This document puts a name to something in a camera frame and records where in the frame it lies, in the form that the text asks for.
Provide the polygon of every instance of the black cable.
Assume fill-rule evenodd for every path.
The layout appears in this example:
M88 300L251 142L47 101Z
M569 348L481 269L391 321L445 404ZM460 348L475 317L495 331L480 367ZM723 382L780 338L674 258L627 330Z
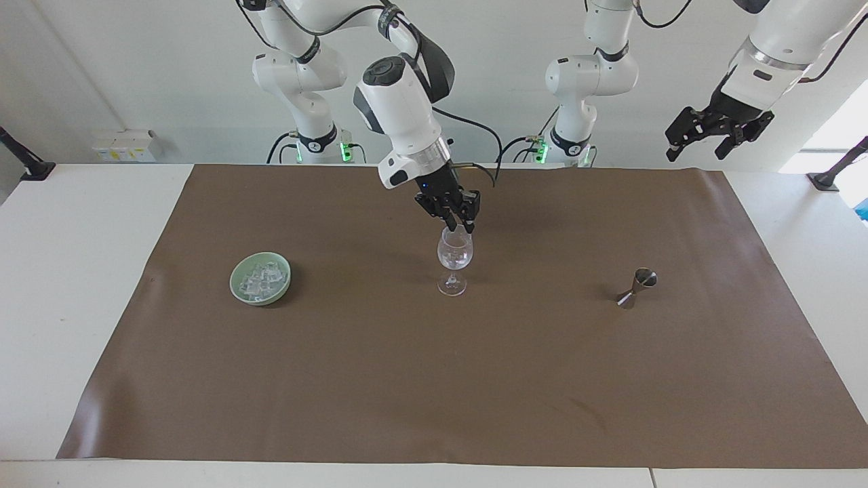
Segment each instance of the black cable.
M295 144L287 144L286 146L280 148L280 151L277 153L277 159L280 162L280 164L283 164L283 150L286 148L298 149L299 146L297 146Z
M497 178L496 178L494 175L492 175L491 172L490 172L490 171L489 171L485 166L483 166L483 165L481 165L481 164L476 164L476 163L474 163L474 162L458 162L458 163L454 163L454 164L452 164L452 167L453 167L453 168L476 168L476 169L481 169L482 171L485 172L485 174L488 175L489 179L491 180L491 187L494 188L494 187L497 186Z
M359 14L363 14L363 13L365 13L365 12L368 11L368 10L384 10L384 9L385 9L385 7L384 7L383 5L368 5L368 6L366 6L366 7L362 7L361 9L358 9L358 10L354 11L354 12L351 13L350 15L346 16L346 17L344 18L344 20L342 20L342 21L340 21L340 22L334 24L334 25L333 25L332 27L330 27L330 28L328 28L328 29L326 29L326 30L316 31L316 30L310 30L310 29L308 29L307 27L305 27L304 25L301 25L301 23L300 23L300 22L299 22L299 21L298 21L298 20L293 16L293 14L289 13L289 10L287 10L286 7L284 7L282 3L277 3L277 6L278 6L278 8L280 8L281 10L283 10L283 13L285 13L286 16L289 17L289 20L293 21L293 23L294 23L296 26L298 26L299 29L301 29L302 31L304 31L306 34L310 34L311 36L325 36L326 34L331 34L331 33L333 33L335 30L338 30L338 29L340 29L341 27L343 27L344 24L350 22L353 18L355 18L355 17L358 16Z
M500 179L500 166L503 163L503 157L506 155L506 152L510 150L511 147L515 146L519 142L527 141L527 137L516 137L509 144L506 145L505 148L501 149L500 155L497 156L497 170L494 172L495 181Z
M259 29L256 29L256 24L254 24L253 21L250 20L250 16L247 14L247 10L245 10L244 6L241 5L241 0L235 0L235 4L238 5L238 8L241 10L241 13L244 14L244 18L247 19L247 23L250 24L250 27L253 28L253 32L256 33L256 36L259 37L259 39L262 41L262 43L271 49L277 49L276 47L272 46L268 41L266 41L266 39L262 36L262 34L260 34Z
M672 20L667 23L650 23L647 18L645 18L645 13L642 12L642 6L639 2L636 2L636 14L639 15L639 18L642 19L642 21L648 27L652 29L665 29L666 27L669 27L670 25L675 23L675 21L681 17L681 15L684 13L685 10L687 10L687 7L689 7L692 2L693 0L687 0L687 2L684 3L684 6L681 7L681 10L678 11L678 14L672 17Z
M438 109L437 107L433 107L433 108L434 108L434 111L439 113L440 115L449 117L450 119L454 119L454 120L457 120L459 122L469 123L470 125L472 125L474 127L479 127L482 130L487 130L488 132L490 132L491 135L493 135L494 138L497 140L497 154L498 154L498 159L499 159L499 155L501 155L503 153L503 142L500 140L500 135L498 135L497 132L494 131L494 129L492 129L491 127L489 127L485 124L482 124L479 122L474 122L470 119L465 119L464 117L459 117L458 115L450 114L449 112L447 112L445 110Z
M555 107L555 111L553 111L553 112L551 113L551 115L549 115L549 119L548 119L548 120L543 124L542 129L540 129L540 131L539 131L538 133L536 133L536 136L537 136L537 137L542 137L542 136L543 136L543 132L545 132L545 128L547 128L547 127L549 126L549 124L551 123L552 119L555 118L555 115L557 115L557 112L558 112L558 110L560 110L560 109L561 109L561 106L560 106L560 105L558 105L557 107ZM532 142L532 143L528 146L528 149L533 149L535 145L536 145L536 142ZM527 162L527 160L528 160L528 153L525 153L525 154L524 154L524 158L522 158L522 162Z
M278 3L277 6L279 9L283 10L283 13L286 14L287 17L289 17L289 20L293 21L293 23L296 25L296 27L298 27L303 32L305 32L306 34L309 34L311 36L326 36L328 34L331 34L335 30L338 30L341 27L343 27L346 23L350 22L356 16L363 14L368 10L385 10L384 5L368 5L366 7L362 7L361 9L354 11L349 16L345 17L344 20L334 24L330 28L328 28L326 30L316 31L316 30L310 30L307 27L305 27L304 25L302 25L301 22L299 22L299 20L296 19L293 16L293 14L289 13L289 10L287 10L286 7L284 7L282 4ZM397 20L399 22L401 22L401 24L403 24L405 26L405 28L407 28L407 30L410 31L410 33L412 33L413 38L416 39L416 55L413 57L413 61L418 61L419 56L422 54L422 37L421 37L421 33L419 32L419 29L416 29L416 27L414 27L411 23L407 23L404 19L402 19L400 17L395 17L395 18L397 18Z
M277 138L277 141L274 141L274 145L272 146L272 150L268 152L268 159L266 159L266 164L271 164L271 160L272 160L272 158L274 157L274 151L277 150L277 147L280 145L280 143L281 143L284 139L286 139L287 137L289 137L289 135L290 135L290 133L287 132L286 134L283 134L283 135L281 135L280 137L278 137L278 138Z
M520 151L518 151L518 152L516 153L516 157L512 158L512 162L518 162L518 156L520 156L520 155L522 155L522 154L525 155L525 156L524 156L524 157L525 157L525 161L527 161L527 159L526 159L527 156L528 156L528 155L531 155L531 154L533 154L533 153L535 153L535 152L536 152L536 149L535 149L535 148L522 149L522 150L520 150Z
M590 166L588 166L588 168L594 167L594 163L596 162L596 157L597 157L597 155L600 154L600 149L598 149L596 146L591 146L590 149L588 149L588 152L590 152L591 149L594 150L594 159L591 160L591 164L590 164Z
M853 27L853 30L850 31L850 35L847 36L847 38L844 40L844 42L841 43L840 47L838 47L838 51L835 52L835 56L832 56L832 59L829 61L829 64L827 64L825 66L825 69L823 69L823 72L821 72L819 75L817 75L816 78L809 78L809 77L802 78L801 80L799 80L799 83L817 82L820 80L820 78L825 76L825 74L829 72L829 69L832 68L832 65L835 64L835 62L838 60L838 56L841 56L841 53L844 52L844 48L847 47L847 44L850 42L851 39L853 39L853 36L856 35L856 31L859 30L860 27L862 27L863 23L865 23L865 19L868 19L868 14L865 14L864 16L862 16L862 18L859 20L859 22L856 23L856 26Z
M422 55L422 33L419 32L419 29L417 29L415 25L405 22L401 17L395 18L397 18L398 22L401 22L401 24L403 24L404 27L413 34L413 38L416 39L416 55L413 57L413 61L418 62L419 57Z
M361 149L362 150L362 159L365 160L365 164L368 163L368 154L365 152L365 148L363 148L361 144L350 144L350 148Z

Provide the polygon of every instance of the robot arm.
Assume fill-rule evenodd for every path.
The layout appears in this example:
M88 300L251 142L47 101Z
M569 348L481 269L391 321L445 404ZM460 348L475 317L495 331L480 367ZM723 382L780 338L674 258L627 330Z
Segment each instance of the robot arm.
M245 0L259 14L266 38L279 51L256 56L253 79L280 99L293 114L299 134L301 161L340 162L343 131L332 119L326 99L316 94L346 82L344 59L318 37L302 31L272 0Z
M671 162L692 142L725 135L718 159L756 141L774 118L771 107L792 89L828 43L865 8L865 0L735 0L759 12L708 107L687 107L666 131Z
M546 134L547 162L575 166L588 146L596 123L590 96L627 93L636 85L639 67L629 53L628 33L633 0L591 0L585 35L597 46L593 55L566 56L546 71L546 86L560 103L555 127Z
M452 170L449 147L431 104L446 97L455 79L449 57L410 23L392 2L372 6L366 0L244 0L260 12L269 39L287 55L260 56L254 64L257 82L293 110L302 142L324 147L334 137L326 101L314 90L337 88L345 81L343 61L315 34L368 27L394 44L401 56L381 59L365 72L353 101L368 127L391 138L393 150L379 164L387 188L414 180L416 201L431 216L454 230L457 218L473 232L479 192L465 191Z
M388 135L394 149L379 163L380 180L395 188L414 180L416 202L455 230L455 216L473 233L479 212L478 191L465 191L450 166L449 146L431 110L424 77L407 54L371 65L356 88L356 107L368 128Z

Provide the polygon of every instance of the jigger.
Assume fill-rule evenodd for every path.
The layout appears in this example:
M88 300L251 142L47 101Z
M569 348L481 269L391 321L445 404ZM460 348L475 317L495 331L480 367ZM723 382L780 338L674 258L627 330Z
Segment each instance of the jigger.
M656 284L657 273L646 267L640 267L636 270L636 275L633 278L633 287L618 295L615 302L618 304L618 307L627 310L633 308L636 305L636 295L640 291L647 290Z

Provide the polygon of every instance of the white table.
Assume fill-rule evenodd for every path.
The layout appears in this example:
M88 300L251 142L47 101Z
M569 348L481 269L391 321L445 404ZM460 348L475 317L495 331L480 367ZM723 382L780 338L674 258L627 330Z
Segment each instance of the white table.
M79 397L192 166L60 166L0 207L0 459L56 454ZM781 274L868 419L868 229L799 175L727 174ZM454 465L143 461L0 463L0 486L599 486L651 471ZM868 486L868 470L654 470L658 488Z

